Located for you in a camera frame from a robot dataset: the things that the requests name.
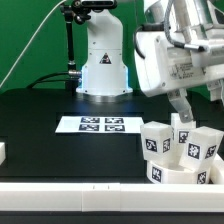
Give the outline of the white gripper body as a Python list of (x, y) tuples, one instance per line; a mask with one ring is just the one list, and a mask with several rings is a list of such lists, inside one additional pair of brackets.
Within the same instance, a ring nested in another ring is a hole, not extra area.
[(188, 50), (173, 47), (163, 32), (139, 32), (136, 42), (136, 71), (147, 97), (224, 79), (224, 58), (220, 64), (201, 66)]

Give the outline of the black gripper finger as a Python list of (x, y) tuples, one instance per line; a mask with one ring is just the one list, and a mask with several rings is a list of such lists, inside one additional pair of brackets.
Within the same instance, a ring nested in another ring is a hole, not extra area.
[(187, 100), (187, 92), (185, 89), (175, 89), (167, 93), (169, 102), (178, 112), (182, 123), (188, 123), (193, 120), (191, 105)]
[(207, 89), (210, 92), (211, 101), (220, 100), (224, 104), (224, 79), (208, 83)]

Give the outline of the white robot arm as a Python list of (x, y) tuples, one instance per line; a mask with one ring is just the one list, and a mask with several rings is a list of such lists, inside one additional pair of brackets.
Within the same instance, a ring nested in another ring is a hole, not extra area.
[(193, 120), (186, 90), (205, 85), (224, 103), (224, 12), (212, 0), (143, 0), (134, 34), (140, 89), (166, 94), (182, 122)]

